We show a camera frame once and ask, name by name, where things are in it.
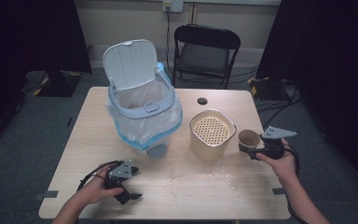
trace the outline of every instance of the gray carpet floor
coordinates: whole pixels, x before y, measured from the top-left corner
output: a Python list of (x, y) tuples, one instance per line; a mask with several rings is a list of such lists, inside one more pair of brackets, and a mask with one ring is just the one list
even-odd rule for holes
[[(246, 79), (254, 74), (252, 70), (235, 68), (228, 88), (248, 91)], [(43, 75), (43, 72), (29, 73), (29, 82), (24, 90), (35, 86)], [(222, 89), (218, 80), (189, 75), (184, 78), (187, 80), (177, 80), (176, 88)], [(94, 68), (93, 74), (85, 74), (70, 98), (37, 97), (33, 96), (34, 90), (26, 92), (21, 110), (0, 132), (0, 224), (51, 222), (39, 217), (41, 201), (35, 200), (34, 196), (48, 189), (88, 90), (94, 86), (108, 86), (102, 68)], [(286, 91), (294, 95), (295, 100), (300, 99), (295, 86), (286, 86)], [(275, 117), (279, 109), (273, 107), (283, 105), (282, 102), (255, 100), (255, 104), (263, 125), (298, 133), (288, 140), (300, 156), (300, 181), (324, 215), (332, 223), (358, 223), (358, 175), (339, 150), (324, 137), (318, 119), (304, 102), (300, 100), (287, 106)], [(79, 223), (110, 221), (80, 220)], [(296, 222), (289, 218), (241, 220), (241, 223)]]

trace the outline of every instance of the black folding chair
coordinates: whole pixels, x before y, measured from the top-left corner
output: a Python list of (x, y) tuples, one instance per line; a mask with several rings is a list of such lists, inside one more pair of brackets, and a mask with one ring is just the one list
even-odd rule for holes
[(241, 45), (240, 38), (232, 31), (222, 28), (187, 24), (174, 33), (175, 53), (172, 85), (175, 86), (176, 71), (228, 81), (235, 57)]

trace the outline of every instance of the chair backrest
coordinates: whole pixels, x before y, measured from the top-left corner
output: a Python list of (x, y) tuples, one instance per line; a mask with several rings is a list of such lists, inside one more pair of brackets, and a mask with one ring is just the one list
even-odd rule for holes
[(228, 29), (211, 26), (187, 24), (178, 27), (174, 33), (177, 41), (220, 49), (236, 49), (241, 45), (240, 38)]

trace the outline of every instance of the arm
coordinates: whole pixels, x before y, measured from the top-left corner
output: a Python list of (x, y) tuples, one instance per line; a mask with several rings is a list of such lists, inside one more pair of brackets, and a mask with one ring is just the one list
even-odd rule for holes
[(108, 166), (97, 172), (83, 189), (76, 192), (62, 207), (60, 213), (54, 218), (53, 224), (75, 223), (83, 209), (90, 203), (97, 203), (108, 196), (115, 196), (123, 192), (123, 189), (105, 189), (103, 178), (106, 176)]
[(308, 223), (329, 223), (301, 186), (296, 176), (295, 157), (290, 152), (285, 151), (282, 158), (278, 160), (273, 160), (261, 153), (257, 153), (256, 156), (272, 167), (298, 217)]

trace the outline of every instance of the black curtain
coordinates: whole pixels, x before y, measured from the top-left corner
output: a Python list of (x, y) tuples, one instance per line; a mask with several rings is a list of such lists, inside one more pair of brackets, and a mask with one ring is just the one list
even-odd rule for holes
[(26, 74), (50, 66), (91, 73), (74, 1), (0, 0), (0, 119)]
[(358, 173), (358, 0), (282, 0), (258, 70), (257, 78), (300, 84), (325, 135)]

